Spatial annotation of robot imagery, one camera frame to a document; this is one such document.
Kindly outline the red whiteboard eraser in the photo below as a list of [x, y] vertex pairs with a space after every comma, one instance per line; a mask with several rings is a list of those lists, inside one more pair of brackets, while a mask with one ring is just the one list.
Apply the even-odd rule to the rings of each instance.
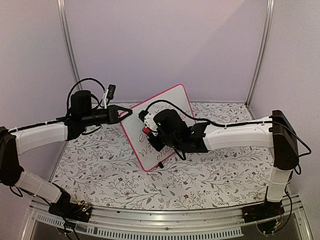
[[146, 135], [150, 135], [150, 134], [151, 134], [151, 130], [150, 130], [149, 128], [147, 128], [147, 127], [144, 127], [144, 128], [142, 129], [142, 131], [143, 131]]

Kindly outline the pink framed whiteboard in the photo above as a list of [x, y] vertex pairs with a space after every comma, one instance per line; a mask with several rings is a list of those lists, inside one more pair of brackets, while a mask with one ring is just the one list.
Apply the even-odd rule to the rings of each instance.
[[156, 100], [167, 100], [186, 114], [194, 115], [187, 91], [182, 84], [175, 85], [131, 108], [132, 114], [122, 120], [120, 124], [142, 170], [145, 172], [151, 172], [158, 167], [159, 162], [164, 162], [175, 154], [175, 151], [168, 146], [161, 151], [156, 151], [143, 132], [145, 124], [139, 119], [139, 113]]

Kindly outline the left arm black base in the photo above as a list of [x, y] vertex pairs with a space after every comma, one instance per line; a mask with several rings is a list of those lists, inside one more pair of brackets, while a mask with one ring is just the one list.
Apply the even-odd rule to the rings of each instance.
[[48, 212], [63, 219], [70, 219], [88, 223], [92, 213], [92, 205], [80, 202], [71, 202], [71, 196], [63, 192], [56, 203], [51, 203]]

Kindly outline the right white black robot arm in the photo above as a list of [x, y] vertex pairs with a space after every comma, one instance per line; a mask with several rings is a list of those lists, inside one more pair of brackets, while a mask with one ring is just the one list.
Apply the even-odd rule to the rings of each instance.
[[274, 159], [266, 201], [258, 208], [262, 218], [269, 218], [278, 210], [290, 175], [299, 162], [295, 132], [287, 120], [276, 122], [277, 117], [285, 117], [281, 111], [273, 113], [270, 117], [229, 124], [199, 118], [192, 126], [187, 126], [174, 109], [165, 109], [156, 115], [147, 112], [139, 118], [155, 150], [159, 152], [170, 147], [181, 159], [185, 159], [187, 153], [207, 153], [223, 148], [272, 148]]

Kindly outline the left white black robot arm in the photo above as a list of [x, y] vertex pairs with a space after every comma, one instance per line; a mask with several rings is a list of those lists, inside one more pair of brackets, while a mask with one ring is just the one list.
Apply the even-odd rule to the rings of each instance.
[[88, 127], [114, 125], [129, 117], [129, 108], [110, 105], [113, 90], [105, 90], [97, 106], [89, 90], [70, 92], [67, 96], [66, 115], [53, 121], [7, 129], [0, 128], [0, 181], [5, 186], [16, 187], [35, 197], [54, 203], [55, 209], [63, 216], [74, 213], [74, 205], [63, 198], [63, 191], [40, 176], [24, 169], [19, 157], [38, 148], [55, 143], [68, 142], [80, 136], [89, 135]]

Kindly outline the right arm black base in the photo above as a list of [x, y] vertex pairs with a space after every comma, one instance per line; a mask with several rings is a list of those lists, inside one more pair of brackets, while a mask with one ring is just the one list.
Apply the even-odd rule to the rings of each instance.
[[273, 235], [288, 224], [292, 216], [293, 204], [290, 202], [290, 209], [286, 219], [282, 201], [270, 202], [265, 200], [263, 203], [244, 206], [241, 211], [245, 223], [256, 222], [256, 227], [260, 233]]

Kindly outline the left black whiteboard foot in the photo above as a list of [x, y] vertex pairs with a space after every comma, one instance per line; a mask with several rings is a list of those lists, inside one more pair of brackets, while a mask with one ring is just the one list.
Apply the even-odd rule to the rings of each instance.
[[163, 163], [161, 161], [158, 163], [158, 167], [161, 168], [161, 169], [164, 168], [164, 165], [163, 165]]

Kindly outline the floral patterned table mat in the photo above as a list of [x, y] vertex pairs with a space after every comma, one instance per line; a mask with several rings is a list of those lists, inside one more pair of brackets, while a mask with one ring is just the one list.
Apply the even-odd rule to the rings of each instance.
[[264, 199], [273, 166], [268, 148], [249, 146], [171, 156], [141, 168], [120, 125], [67, 143], [52, 182], [73, 201], [136, 210], [224, 208]]

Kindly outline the front aluminium rail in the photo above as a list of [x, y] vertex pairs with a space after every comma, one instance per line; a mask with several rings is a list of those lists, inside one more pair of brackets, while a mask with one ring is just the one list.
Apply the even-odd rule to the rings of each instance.
[[198, 210], [133, 210], [94, 207], [89, 222], [74, 229], [49, 214], [39, 200], [31, 202], [24, 240], [314, 240], [297, 194], [283, 199], [285, 214], [279, 232], [259, 232], [259, 223], [245, 222], [240, 206]]

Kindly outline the left aluminium corner post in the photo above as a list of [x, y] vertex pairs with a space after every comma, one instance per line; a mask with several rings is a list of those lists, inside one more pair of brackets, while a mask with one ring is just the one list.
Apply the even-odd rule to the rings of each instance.
[[81, 90], [83, 90], [83, 85], [82, 85], [82, 83], [78, 83], [81, 80], [81, 78], [80, 78], [79, 71], [78, 71], [75, 53], [73, 50], [71, 33], [69, 30], [69, 25], [68, 25], [66, 1], [65, 0], [57, 0], [56, 4], [57, 4], [59, 21], [60, 21], [60, 27], [61, 27], [61, 31], [62, 31], [62, 37], [64, 40], [64, 45], [65, 45], [65, 49], [66, 49], [67, 59], [69, 62], [69, 67], [71, 70], [72, 79], [73, 79], [73, 82], [76, 84], [76, 86], [75, 86], [76, 90], [81, 91]]

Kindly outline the aluminium corner post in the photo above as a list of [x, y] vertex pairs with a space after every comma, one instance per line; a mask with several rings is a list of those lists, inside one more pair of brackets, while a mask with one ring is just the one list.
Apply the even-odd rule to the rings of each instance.
[[261, 70], [264, 63], [265, 54], [267, 51], [269, 36], [271, 32], [272, 27], [272, 21], [273, 21], [273, 13], [274, 13], [274, 7], [275, 7], [275, 1], [274, 0], [267, 0], [266, 1], [266, 11], [265, 11], [265, 18], [264, 18], [264, 24], [262, 29], [262, 36], [261, 36], [261, 42], [260, 47], [258, 51], [258, 56], [256, 60], [256, 64], [253, 71], [253, 76], [251, 80], [251, 84], [249, 87], [249, 92], [246, 98], [246, 106], [250, 108], [252, 105], [254, 95], [256, 92], [256, 88], [258, 86], [259, 77], [261, 74]]
[[83, 85], [82, 85], [82, 83], [78, 83], [81, 80], [81, 78], [80, 78], [79, 71], [78, 71], [75, 53], [73, 50], [71, 33], [69, 30], [69, 25], [68, 25], [66, 1], [65, 0], [57, 0], [56, 4], [57, 4], [59, 21], [60, 21], [60, 27], [61, 27], [61, 31], [62, 31], [62, 37], [64, 40], [64, 45], [65, 45], [65, 49], [66, 49], [67, 59], [69, 62], [69, 67], [71, 70], [72, 79], [73, 79], [73, 82], [76, 84], [76, 86], [75, 86], [76, 90], [81, 91], [81, 90], [83, 90]]

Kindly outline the right aluminium corner post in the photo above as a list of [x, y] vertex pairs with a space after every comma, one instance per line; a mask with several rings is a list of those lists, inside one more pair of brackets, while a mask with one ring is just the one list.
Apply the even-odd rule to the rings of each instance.
[[271, 32], [272, 27], [272, 21], [273, 21], [273, 13], [274, 13], [274, 7], [275, 7], [275, 1], [274, 0], [267, 0], [266, 1], [266, 11], [265, 11], [265, 18], [264, 18], [264, 24], [262, 29], [262, 36], [261, 36], [261, 42], [260, 47], [258, 51], [258, 56], [256, 60], [256, 64], [253, 71], [253, 76], [251, 80], [251, 84], [249, 87], [249, 92], [246, 98], [246, 106], [250, 108], [252, 105], [254, 95], [256, 92], [256, 88], [258, 86], [259, 77], [261, 74], [261, 70], [264, 63], [265, 54], [267, 51], [269, 36]]

